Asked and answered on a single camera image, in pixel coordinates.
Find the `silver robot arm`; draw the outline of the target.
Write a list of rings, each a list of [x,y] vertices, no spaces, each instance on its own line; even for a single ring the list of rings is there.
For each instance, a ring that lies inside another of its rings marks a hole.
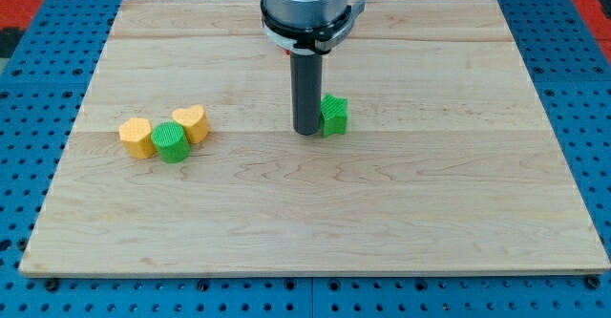
[[[320,128],[323,56],[348,38],[366,2],[260,0],[270,41],[289,52],[292,122],[304,136]]]

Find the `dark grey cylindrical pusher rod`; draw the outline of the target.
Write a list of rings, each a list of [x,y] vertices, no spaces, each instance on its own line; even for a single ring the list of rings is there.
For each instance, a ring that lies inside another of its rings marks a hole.
[[[322,64],[318,54],[290,55],[292,121],[300,135],[314,135],[320,127]]]

